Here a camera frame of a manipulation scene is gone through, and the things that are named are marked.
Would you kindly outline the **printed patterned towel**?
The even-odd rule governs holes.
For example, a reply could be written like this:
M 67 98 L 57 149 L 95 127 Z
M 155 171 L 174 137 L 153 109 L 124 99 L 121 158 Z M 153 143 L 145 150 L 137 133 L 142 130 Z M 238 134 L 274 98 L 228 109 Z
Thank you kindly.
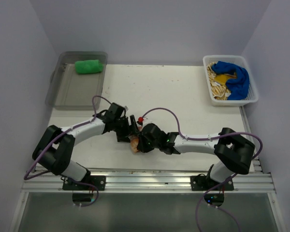
M 135 154 L 137 152 L 139 152 L 137 146 L 139 144 L 139 137 L 137 135 L 137 132 L 132 132 L 131 136 L 129 137 L 130 139 L 130 148 L 131 148 L 131 151 Z

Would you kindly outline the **green microfiber towel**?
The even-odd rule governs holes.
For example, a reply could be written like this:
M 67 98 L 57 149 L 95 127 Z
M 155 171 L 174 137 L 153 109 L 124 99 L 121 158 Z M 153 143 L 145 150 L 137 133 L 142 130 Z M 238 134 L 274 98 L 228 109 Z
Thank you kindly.
M 77 61 L 74 66 L 77 74 L 93 74 L 103 71 L 103 64 L 98 59 Z

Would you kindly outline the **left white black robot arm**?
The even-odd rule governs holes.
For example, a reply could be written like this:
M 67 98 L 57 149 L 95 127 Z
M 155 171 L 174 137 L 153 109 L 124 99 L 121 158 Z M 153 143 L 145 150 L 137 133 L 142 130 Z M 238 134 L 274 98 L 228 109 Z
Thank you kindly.
M 73 179 L 79 189 L 90 186 L 89 171 L 71 160 L 74 147 L 97 135 L 115 132 L 118 142 L 130 142 L 139 132 L 134 116 L 125 116 L 126 109 L 112 103 L 107 110 L 95 113 L 79 124 L 60 128 L 49 126 L 36 146 L 32 158 L 54 175 Z

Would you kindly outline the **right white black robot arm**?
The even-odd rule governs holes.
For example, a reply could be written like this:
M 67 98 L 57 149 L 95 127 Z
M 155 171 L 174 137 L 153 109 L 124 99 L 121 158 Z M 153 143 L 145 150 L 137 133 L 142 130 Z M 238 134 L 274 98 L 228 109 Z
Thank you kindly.
M 249 173 L 255 145 L 230 128 L 223 128 L 217 140 L 208 137 L 201 141 L 182 137 L 178 132 L 165 133 L 157 125 L 149 123 L 141 130 L 135 125 L 125 126 L 117 133 L 119 142 L 132 142 L 136 150 L 148 153 L 154 149 L 172 155 L 183 153 L 205 153 L 216 155 L 219 162 L 213 164 L 206 176 L 197 177 L 195 182 L 203 188 L 218 189 L 233 174 Z

